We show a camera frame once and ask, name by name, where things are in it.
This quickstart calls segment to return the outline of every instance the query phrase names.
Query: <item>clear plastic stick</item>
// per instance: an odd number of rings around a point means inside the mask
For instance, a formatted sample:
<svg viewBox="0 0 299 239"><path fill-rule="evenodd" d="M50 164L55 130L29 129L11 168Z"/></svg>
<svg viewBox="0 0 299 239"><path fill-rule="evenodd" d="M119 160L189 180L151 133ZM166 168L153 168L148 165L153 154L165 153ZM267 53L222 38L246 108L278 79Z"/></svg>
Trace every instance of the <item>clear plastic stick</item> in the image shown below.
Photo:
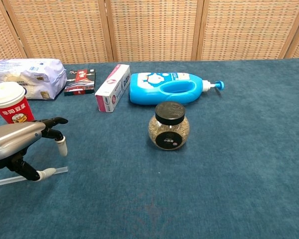
<svg viewBox="0 0 299 239"><path fill-rule="evenodd" d="M57 168L55 174L66 173L67 171L69 171L68 167ZM5 178L5 179L0 180L0 186L4 185L4 184L16 183L16 182L20 182L20 181L24 181L24 180L27 180L27 179L25 177L22 177L22 176L17 176L17 177L12 177L12 178Z"/></svg>

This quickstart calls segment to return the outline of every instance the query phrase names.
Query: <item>bottle label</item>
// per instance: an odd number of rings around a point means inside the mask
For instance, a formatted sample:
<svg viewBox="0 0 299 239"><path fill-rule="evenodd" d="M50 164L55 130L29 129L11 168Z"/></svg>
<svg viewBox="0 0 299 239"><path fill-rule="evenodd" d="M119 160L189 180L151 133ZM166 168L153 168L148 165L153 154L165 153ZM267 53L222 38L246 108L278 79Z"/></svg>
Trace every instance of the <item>bottle label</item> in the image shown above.
<svg viewBox="0 0 299 239"><path fill-rule="evenodd" d="M183 138L180 134L172 131L160 133L156 139L156 144L164 149L174 149L180 146Z"/></svg>
<svg viewBox="0 0 299 239"><path fill-rule="evenodd" d="M138 87L153 89L168 81L189 79L188 73L138 73Z"/></svg>

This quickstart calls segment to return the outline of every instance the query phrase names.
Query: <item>metal robot arm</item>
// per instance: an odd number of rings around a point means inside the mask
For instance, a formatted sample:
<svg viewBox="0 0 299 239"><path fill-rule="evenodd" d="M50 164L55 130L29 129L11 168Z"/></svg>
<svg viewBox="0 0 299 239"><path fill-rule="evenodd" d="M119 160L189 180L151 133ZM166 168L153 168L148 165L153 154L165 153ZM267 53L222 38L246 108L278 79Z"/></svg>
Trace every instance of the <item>metal robot arm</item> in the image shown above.
<svg viewBox="0 0 299 239"><path fill-rule="evenodd" d="M42 137L54 139L61 155L66 156L65 136L60 131L52 129L59 123L65 124L68 120L56 117L0 126L0 169L7 167L10 171L32 181L40 181L53 175L55 168L37 171L23 160L23 156L29 146Z"/></svg>

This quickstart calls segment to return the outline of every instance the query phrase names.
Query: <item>toothpaste box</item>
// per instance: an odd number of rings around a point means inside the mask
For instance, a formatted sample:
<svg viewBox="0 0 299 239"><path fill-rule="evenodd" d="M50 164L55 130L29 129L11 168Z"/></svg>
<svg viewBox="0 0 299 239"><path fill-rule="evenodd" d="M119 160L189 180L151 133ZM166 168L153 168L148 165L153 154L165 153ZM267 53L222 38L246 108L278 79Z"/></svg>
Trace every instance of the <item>toothpaste box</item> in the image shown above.
<svg viewBox="0 0 299 239"><path fill-rule="evenodd" d="M94 93L95 69L81 69L69 71L64 88L65 96L84 95Z"/></svg>
<svg viewBox="0 0 299 239"><path fill-rule="evenodd" d="M99 111L113 112L131 78L129 65L118 64L95 93Z"/></svg>

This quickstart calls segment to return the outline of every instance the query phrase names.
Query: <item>black jar lid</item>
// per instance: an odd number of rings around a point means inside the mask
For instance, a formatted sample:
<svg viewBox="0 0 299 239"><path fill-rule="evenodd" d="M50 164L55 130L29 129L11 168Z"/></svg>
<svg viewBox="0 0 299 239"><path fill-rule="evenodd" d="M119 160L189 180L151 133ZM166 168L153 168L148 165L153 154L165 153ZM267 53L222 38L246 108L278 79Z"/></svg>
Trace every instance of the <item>black jar lid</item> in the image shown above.
<svg viewBox="0 0 299 239"><path fill-rule="evenodd" d="M185 118L185 107L174 101L166 101L155 107L155 118L164 125L176 125Z"/></svg>

